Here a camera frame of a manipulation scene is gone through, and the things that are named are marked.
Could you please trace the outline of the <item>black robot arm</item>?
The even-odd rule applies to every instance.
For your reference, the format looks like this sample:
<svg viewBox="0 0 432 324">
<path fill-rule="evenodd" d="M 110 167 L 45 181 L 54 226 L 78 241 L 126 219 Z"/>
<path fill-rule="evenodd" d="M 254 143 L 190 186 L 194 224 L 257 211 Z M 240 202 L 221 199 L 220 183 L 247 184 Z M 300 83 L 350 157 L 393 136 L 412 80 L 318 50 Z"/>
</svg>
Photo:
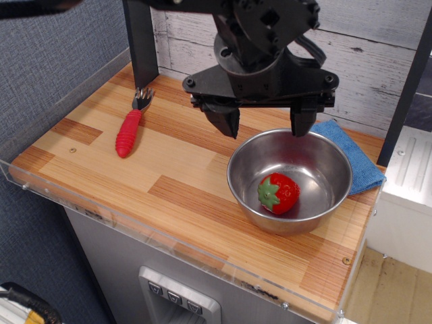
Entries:
<svg viewBox="0 0 432 324">
<path fill-rule="evenodd" d="M 217 65 L 183 82 L 192 105 L 235 138 L 245 107 L 290 109 L 293 135 L 306 135 L 317 114 L 335 104 L 338 77 L 323 69 L 324 52 L 306 37 L 319 27 L 315 1 L 124 1 L 135 84 L 157 75 L 151 10 L 210 14 Z"/>
</svg>

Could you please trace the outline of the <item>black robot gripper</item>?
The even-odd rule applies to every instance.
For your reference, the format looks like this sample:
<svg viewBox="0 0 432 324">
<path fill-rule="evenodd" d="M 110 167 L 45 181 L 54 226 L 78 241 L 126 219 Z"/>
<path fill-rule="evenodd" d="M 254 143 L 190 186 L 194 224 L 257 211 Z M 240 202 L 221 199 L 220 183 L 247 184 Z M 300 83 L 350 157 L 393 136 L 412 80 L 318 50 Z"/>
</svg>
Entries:
<svg viewBox="0 0 432 324">
<path fill-rule="evenodd" d="M 317 107 L 334 106 L 338 76 L 289 49 L 274 60 L 243 66 L 217 35 L 214 52 L 218 64 L 188 76 L 182 86 L 224 136 L 237 138 L 241 107 L 291 107 L 292 133 L 303 137 L 316 122 Z M 302 99 L 316 99 L 317 105 Z"/>
</svg>

